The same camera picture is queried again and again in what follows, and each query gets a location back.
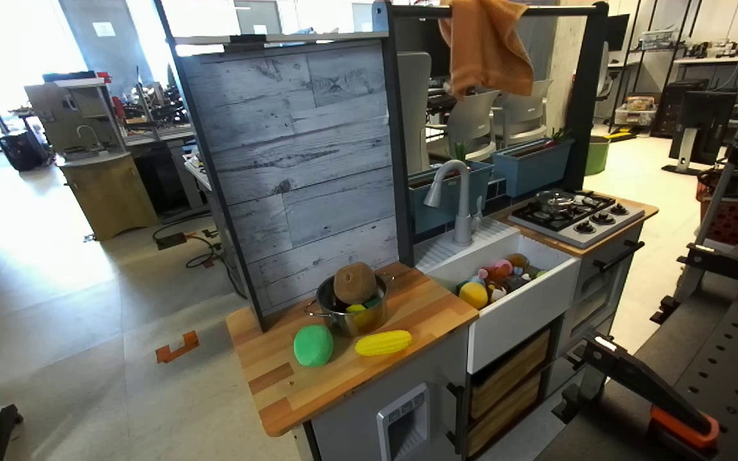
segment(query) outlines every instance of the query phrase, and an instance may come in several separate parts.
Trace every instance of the pot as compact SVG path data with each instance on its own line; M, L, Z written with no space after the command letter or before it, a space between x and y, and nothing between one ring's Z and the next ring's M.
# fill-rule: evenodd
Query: pot
M334 332L365 335L375 331L388 308L391 281L376 276L376 295L362 304L346 304L337 298L334 276L328 276L319 291L316 304Z

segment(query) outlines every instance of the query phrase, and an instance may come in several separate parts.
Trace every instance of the whitewashed wood backsplash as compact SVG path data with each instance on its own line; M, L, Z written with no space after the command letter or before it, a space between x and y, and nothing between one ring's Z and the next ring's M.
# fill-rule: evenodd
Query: whitewashed wood backsplash
M192 57L183 71L265 314L348 260L401 260L376 41Z

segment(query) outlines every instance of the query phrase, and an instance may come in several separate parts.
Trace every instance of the white sink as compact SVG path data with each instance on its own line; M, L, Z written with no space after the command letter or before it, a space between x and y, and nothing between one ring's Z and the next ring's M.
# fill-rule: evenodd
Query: white sink
M474 242L467 248L453 246L451 235L439 235L416 248L416 266L449 289L473 280L479 266L503 260L510 254L524 254L540 269L540 276L479 310L467 342L469 373L492 364L570 310L580 258L531 241L517 228L503 222L476 231Z

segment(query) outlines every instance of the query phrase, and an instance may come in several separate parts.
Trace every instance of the trash can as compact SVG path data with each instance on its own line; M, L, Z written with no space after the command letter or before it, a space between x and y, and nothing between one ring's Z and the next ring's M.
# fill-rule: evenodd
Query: trash can
M48 149L42 145L32 131L0 135L0 149L19 171L46 167L51 162Z
M592 144L589 144L589 158L587 158L587 163L584 163L584 173L587 173L587 176L604 171L608 145L611 145L608 139L592 139Z

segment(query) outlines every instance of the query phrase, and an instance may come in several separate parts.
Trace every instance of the orange cloth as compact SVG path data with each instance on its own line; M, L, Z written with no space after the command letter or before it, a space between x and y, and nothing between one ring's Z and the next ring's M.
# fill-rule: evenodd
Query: orange cloth
M533 70L516 31L529 6L510 0L449 0L449 6L451 20L440 20L440 34L451 49L451 94L465 98L474 88L531 94Z

